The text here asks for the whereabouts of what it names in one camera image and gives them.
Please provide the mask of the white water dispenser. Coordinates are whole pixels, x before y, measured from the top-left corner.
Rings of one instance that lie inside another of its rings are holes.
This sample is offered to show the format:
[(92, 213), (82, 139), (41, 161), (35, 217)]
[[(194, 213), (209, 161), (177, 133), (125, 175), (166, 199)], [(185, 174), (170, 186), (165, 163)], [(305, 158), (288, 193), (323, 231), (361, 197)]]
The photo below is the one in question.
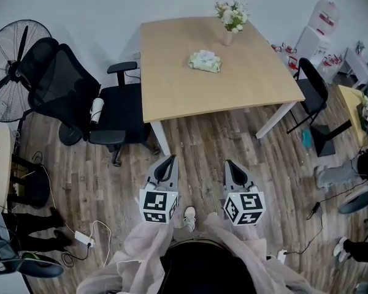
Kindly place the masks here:
[(330, 40), (317, 29), (306, 26), (296, 44), (296, 59), (307, 58), (314, 67), (318, 67), (329, 53)]

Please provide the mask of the black standing fan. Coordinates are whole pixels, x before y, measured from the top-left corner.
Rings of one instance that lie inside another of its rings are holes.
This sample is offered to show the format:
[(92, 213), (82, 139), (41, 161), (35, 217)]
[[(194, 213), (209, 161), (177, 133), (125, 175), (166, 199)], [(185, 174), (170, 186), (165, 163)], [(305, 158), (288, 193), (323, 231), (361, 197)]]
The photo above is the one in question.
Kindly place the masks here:
[(14, 21), (0, 30), (0, 122), (12, 123), (35, 111), (61, 121), (59, 139), (80, 141), (75, 128), (82, 101), (83, 67), (71, 49), (37, 21)]

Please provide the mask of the yellow desk with black base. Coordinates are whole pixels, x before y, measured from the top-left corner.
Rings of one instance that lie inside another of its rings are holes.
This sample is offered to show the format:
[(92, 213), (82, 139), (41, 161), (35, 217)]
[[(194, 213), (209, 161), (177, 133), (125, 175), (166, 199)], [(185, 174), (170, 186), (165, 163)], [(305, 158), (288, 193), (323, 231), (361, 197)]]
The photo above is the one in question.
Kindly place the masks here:
[(368, 146), (368, 128), (362, 128), (361, 115), (358, 107), (365, 101), (361, 91), (346, 86), (338, 85), (337, 90), (349, 119), (333, 130), (327, 125), (314, 125), (310, 127), (313, 144), (318, 157), (331, 156), (335, 154), (333, 139), (344, 131), (353, 128), (356, 141), (360, 147)]

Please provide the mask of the black power adapter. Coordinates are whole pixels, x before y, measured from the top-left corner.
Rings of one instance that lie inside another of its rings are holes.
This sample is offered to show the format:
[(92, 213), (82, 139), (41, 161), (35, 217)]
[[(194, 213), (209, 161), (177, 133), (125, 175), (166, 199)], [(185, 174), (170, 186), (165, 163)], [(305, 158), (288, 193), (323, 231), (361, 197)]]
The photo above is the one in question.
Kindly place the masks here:
[(314, 207), (312, 208), (310, 214), (307, 216), (307, 220), (311, 219), (316, 213), (317, 211), (319, 210), (320, 208), (320, 202), (316, 202)]

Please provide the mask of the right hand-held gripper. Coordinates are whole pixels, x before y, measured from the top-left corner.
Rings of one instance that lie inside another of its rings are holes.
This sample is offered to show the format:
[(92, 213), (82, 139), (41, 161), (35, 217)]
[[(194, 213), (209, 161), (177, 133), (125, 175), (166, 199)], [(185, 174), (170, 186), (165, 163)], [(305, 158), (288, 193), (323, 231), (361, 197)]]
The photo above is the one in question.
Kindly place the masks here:
[(234, 160), (224, 163), (224, 187), (227, 195), (223, 210), (233, 226), (256, 225), (266, 211), (264, 193), (254, 185), (250, 171)]

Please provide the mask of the black mesh office chair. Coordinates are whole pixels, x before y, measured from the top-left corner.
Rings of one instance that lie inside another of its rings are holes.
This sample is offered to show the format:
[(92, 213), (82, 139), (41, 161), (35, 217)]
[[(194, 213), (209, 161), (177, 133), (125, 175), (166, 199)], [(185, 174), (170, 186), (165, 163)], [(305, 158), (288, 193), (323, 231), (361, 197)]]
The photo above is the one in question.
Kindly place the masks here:
[(20, 61), (16, 74), (30, 87), (32, 111), (58, 119), (59, 140), (72, 146), (80, 140), (106, 146), (112, 164), (121, 165), (123, 145), (141, 144), (153, 154), (157, 146), (148, 143), (151, 125), (142, 115), (141, 84), (127, 84), (125, 73), (138, 68), (135, 61), (114, 64), (115, 86), (102, 88), (65, 43), (51, 37), (38, 40)]

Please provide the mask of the person's left forearm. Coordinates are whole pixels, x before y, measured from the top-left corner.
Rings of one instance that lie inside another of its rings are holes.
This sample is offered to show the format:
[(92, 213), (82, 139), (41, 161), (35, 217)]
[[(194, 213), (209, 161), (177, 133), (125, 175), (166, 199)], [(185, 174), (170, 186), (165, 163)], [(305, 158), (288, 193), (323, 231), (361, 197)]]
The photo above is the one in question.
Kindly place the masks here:
[(161, 257), (172, 241), (172, 224), (137, 225), (109, 264), (77, 287), (76, 294), (157, 294), (165, 271)]

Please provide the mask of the teal cloth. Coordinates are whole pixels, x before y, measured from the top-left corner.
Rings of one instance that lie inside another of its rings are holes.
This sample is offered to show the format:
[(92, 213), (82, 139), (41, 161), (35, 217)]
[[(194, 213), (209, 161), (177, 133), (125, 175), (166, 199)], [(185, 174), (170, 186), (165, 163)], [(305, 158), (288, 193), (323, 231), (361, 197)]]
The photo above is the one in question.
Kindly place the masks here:
[(305, 149), (310, 149), (312, 147), (312, 135), (310, 129), (304, 129), (301, 132), (301, 141)]

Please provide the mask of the person's left white shoe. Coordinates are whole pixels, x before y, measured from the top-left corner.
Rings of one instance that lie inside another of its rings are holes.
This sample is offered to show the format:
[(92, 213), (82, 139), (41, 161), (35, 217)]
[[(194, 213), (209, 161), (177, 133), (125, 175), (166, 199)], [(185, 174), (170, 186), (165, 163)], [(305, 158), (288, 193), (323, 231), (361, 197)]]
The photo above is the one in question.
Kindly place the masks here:
[(196, 210), (193, 206), (188, 206), (184, 211), (183, 226), (189, 231), (194, 232), (196, 226)]

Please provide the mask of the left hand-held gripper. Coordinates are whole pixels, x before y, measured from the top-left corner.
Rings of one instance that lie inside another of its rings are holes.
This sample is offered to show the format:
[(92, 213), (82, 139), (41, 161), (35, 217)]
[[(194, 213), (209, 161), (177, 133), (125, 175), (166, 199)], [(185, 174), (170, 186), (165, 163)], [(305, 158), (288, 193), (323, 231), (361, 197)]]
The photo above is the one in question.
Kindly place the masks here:
[(144, 222), (168, 224), (178, 207), (178, 159), (169, 155), (150, 166), (139, 191), (139, 211)]

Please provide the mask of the person's grey trousers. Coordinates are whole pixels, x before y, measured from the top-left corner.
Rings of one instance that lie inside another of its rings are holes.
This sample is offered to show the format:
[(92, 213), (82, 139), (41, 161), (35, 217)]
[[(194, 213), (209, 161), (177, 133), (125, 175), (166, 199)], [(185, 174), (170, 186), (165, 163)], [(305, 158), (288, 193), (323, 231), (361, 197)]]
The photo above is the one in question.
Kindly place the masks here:
[(207, 235), (208, 233), (199, 232), (197, 230), (190, 232), (186, 228), (174, 228), (172, 240), (175, 243), (180, 243), (191, 239), (204, 239), (207, 237)]

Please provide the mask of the white flower bouquet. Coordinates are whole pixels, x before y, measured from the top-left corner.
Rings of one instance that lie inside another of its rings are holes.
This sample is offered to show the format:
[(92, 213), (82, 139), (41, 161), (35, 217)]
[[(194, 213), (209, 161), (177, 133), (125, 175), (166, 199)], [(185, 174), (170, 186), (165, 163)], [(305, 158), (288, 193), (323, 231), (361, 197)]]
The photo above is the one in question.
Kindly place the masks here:
[(247, 4), (237, 0), (217, 2), (215, 4), (215, 11), (224, 28), (234, 34), (242, 31), (244, 24), (248, 20)]

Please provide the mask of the white tumbler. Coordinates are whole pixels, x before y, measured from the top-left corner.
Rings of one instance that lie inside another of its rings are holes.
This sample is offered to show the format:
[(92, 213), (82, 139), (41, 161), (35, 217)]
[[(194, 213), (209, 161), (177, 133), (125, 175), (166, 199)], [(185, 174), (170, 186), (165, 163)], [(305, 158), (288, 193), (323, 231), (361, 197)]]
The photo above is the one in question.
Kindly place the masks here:
[(99, 122), (99, 118), (101, 116), (101, 112), (104, 106), (104, 100), (102, 98), (95, 98), (92, 103), (90, 110), (90, 122), (93, 124), (97, 124)]

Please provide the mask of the green tissue pack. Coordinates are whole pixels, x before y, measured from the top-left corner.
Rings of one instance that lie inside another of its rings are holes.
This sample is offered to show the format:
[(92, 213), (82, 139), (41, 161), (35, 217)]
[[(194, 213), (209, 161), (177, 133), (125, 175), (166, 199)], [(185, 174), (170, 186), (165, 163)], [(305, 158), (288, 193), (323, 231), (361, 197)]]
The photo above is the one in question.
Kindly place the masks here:
[(211, 73), (216, 74), (220, 72), (221, 59), (219, 56), (215, 55), (214, 60), (203, 61), (199, 57), (199, 51), (198, 51), (190, 55), (189, 60), (188, 60), (188, 65), (192, 69), (203, 70), (206, 72), (211, 72)]

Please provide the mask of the wooden table with white legs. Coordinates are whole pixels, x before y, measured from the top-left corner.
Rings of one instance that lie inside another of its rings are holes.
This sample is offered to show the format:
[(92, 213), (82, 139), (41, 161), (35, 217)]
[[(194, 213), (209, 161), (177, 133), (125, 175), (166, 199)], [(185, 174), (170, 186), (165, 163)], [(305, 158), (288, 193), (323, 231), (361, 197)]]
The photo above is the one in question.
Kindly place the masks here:
[[(262, 138), (304, 95), (262, 34), (246, 23), (230, 46), (215, 17), (190, 17), (144, 23), (140, 27), (140, 77), (143, 119), (150, 123), (160, 148), (169, 155), (162, 122), (218, 111), (277, 105), (258, 130)], [(191, 54), (214, 52), (220, 72), (192, 69)]]

